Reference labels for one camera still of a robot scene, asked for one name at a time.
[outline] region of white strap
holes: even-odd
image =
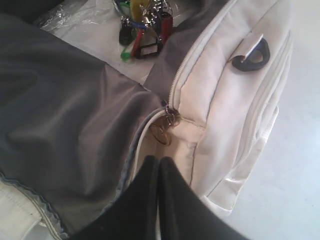
[[[24,240],[40,220],[39,212],[26,196],[0,182],[0,240]]]

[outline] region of metal zipper slider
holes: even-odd
[[[158,121],[151,124],[149,127],[150,133],[162,145],[169,146],[172,142],[171,135],[168,133],[170,127],[178,125],[180,122],[180,115],[177,110],[165,107],[165,116]]]

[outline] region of white floor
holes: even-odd
[[[251,240],[320,240],[320,1],[296,0],[294,13],[295,47],[280,114],[226,219]],[[46,238],[37,227],[27,240]]]

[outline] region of gray fabric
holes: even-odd
[[[0,171],[42,196],[68,234],[114,199],[137,130],[162,106],[104,62],[0,14]]]
[[[169,101],[171,86],[189,49],[226,2],[227,0],[199,1],[199,12],[182,22],[166,42],[144,83],[147,89]]]

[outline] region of black loop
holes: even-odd
[[[259,51],[262,54],[262,61],[252,62],[250,60],[251,55],[255,51]],[[264,38],[262,38],[259,44],[252,51],[252,53],[247,57],[247,59],[243,60],[243,58],[244,56],[236,56],[232,60],[232,65],[242,72],[251,72],[262,69],[270,60],[270,49],[268,42]]]

